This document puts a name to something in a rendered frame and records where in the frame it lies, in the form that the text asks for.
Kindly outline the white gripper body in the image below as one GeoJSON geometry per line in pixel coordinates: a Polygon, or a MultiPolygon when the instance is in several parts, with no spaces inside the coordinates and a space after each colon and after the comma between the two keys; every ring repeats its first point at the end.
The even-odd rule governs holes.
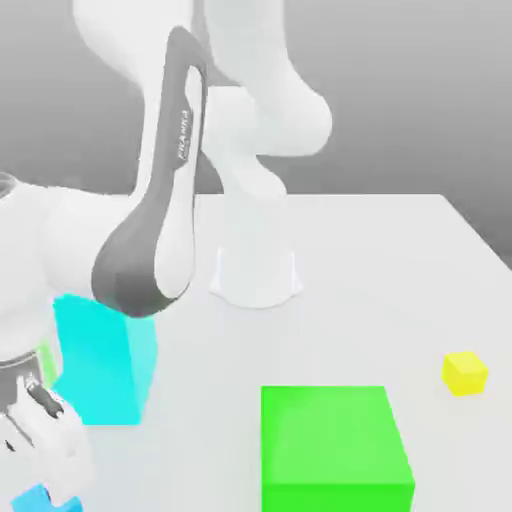
{"type": "Polygon", "coordinates": [[[56,403],[60,410],[55,416],[32,399],[0,413],[0,441],[33,473],[29,480],[42,485],[51,503],[60,507],[91,487],[95,465],[80,416],[66,401],[56,403]]]}

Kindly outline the small blue cube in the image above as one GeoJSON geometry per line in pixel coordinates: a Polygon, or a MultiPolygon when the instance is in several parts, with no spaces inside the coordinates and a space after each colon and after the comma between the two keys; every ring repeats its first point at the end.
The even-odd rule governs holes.
{"type": "Polygon", "coordinates": [[[81,500],[56,487],[35,485],[11,501],[12,512],[84,512],[81,500]]]}

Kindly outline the small green cube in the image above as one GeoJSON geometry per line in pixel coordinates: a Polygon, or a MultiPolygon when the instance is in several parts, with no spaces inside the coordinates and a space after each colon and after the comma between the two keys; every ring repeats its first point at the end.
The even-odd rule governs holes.
{"type": "Polygon", "coordinates": [[[46,388],[51,388],[58,379],[58,371],[52,349],[46,340],[42,341],[37,348],[37,354],[42,383],[46,388]]]}

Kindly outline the small yellow cube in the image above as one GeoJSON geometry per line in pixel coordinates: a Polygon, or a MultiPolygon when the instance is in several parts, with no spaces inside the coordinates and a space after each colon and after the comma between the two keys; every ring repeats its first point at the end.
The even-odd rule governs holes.
{"type": "Polygon", "coordinates": [[[488,378],[488,367],[473,351],[444,356],[441,379],[457,397],[481,394],[488,378]]]}

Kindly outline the large cyan box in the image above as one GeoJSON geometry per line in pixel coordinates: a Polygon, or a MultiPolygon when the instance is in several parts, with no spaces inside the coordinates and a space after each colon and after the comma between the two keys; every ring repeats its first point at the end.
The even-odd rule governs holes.
{"type": "Polygon", "coordinates": [[[63,371],[53,389],[85,425],[138,425],[157,362],[154,319],[72,295],[57,298],[54,312],[63,371]]]}

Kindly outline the large green box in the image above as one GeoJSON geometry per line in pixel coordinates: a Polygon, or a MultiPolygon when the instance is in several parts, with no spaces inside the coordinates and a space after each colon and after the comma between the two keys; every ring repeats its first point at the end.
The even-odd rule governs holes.
{"type": "Polygon", "coordinates": [[[382,386],[264,386],[262,512],[412,512],[415,479],[382,386]]]}

